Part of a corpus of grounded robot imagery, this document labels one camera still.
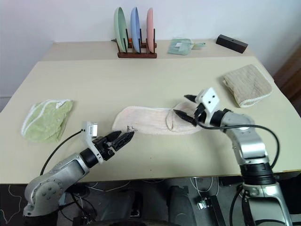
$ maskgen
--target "green plate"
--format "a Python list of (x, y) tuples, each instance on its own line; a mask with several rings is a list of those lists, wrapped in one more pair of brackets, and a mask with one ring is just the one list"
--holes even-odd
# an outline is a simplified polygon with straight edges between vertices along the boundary
[(115, 35), (117, 44), (121, 52), (126, 52), (127, 49), (127, 24), (126, 19), (123, 14), (123, 10), (121, 7), (118, 7), (114, 14), (114, 28), (115, 28)]

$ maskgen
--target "plate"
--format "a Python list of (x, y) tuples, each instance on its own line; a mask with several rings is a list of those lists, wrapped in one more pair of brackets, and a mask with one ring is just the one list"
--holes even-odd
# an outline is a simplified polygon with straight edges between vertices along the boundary
[(154, 23), (152, 20), (152, 8), (147, 11), (146, 18), (146, 36), (147, 36), (147, 44), (149, 45), (150, 51), (154, 52)]
[(126, 32), (127, 24), (121, 7), (118, 7), (115, 11), (114, 28), (115, 28), (116, 41), (119, 46), (119, 49), (121, 52), (125, 53), (128, 45), (127, 32)]
[(132, 33), (133, 46), (136, 52), (140, 52), (139, 49), (140, 23), (139, 23), (137, 7), (133, 8), (131, 12), (131, 33)]

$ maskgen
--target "pink plate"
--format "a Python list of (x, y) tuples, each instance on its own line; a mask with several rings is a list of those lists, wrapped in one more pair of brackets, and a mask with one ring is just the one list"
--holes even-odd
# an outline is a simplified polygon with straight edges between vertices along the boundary
[(147, 43), (149, 45), (150, 51), (154, 52), (154, 23), (152, 20), (152, 8), (147, 11), (146, 18), (146, 35), (147, 35)]

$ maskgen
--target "light green cloth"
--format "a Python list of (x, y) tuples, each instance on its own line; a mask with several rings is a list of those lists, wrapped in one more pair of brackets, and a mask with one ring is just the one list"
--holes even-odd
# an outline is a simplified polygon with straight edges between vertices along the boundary
[(25, 139), (32, 142), (59, 141), (65, 130), (71, 100), (47, 100), (32, 106), (21, 130)]

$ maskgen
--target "dish rack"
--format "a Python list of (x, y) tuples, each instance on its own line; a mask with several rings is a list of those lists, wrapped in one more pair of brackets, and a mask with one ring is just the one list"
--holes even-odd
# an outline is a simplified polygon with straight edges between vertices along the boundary
[[(115, 39), (115, 42), (117, 44), (118, 47), (118, 53), (117, 56), (119, 58), (157, 58), (157, 53), (155, 52), (157, 44), (155, 42), (155, 29), (154, 29), (154, 40), (153, 40), (153, 45), (154, 45), (154, 52), (152, 53), (149, 49), (148, 46), (148, 42), (147, 39), (145, 40), (145, 42), (142, 42), (142, 33), (141, 33), (141, 28), (140, 28), (140, 38), (139, 38), (139, 52), (135, 51), (132, 42), (128, 39), (128, 33), (127, 33), (127, 40), (124, 38), (123, 39), (123, 43), (125, 46), (128, 46), (126, 48), (126, 52), (121, 52), (120, 48), (118, 46), (118, 43)], [(145, 48), (146, 49), (146, 53), (141, 52), (141, 49)]]

